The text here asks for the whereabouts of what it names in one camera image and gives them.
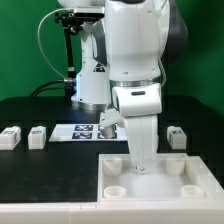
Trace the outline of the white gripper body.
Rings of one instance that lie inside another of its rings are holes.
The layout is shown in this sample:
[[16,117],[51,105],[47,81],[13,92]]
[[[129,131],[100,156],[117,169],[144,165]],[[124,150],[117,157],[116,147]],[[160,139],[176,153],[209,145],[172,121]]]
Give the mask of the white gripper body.
[[158,149],[158,117],[126,118],[125,129],[131,161],[135,166],[147,166]]

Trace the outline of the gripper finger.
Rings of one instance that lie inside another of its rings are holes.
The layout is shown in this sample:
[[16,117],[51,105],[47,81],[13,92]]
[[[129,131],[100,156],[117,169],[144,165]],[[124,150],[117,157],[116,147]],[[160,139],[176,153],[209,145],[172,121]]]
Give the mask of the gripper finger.
[[137,172],[138,172],[139,174],[145,174],[146,171],[147,171],[147,166],[144,165],[144,164],[138,164],[138,165],[136,166],[136,170],[137,170]]

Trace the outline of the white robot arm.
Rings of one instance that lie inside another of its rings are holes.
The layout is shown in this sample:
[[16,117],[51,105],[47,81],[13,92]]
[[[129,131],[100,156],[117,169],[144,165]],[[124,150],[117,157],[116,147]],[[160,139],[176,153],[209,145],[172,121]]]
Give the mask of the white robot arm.
[[145,173],[158,149],[162,62],[178,57],[187,28],[175,0],[58,0],[81,33],[82,68],[73,104],[99,110],[107,138],[126,131],[132,163]]

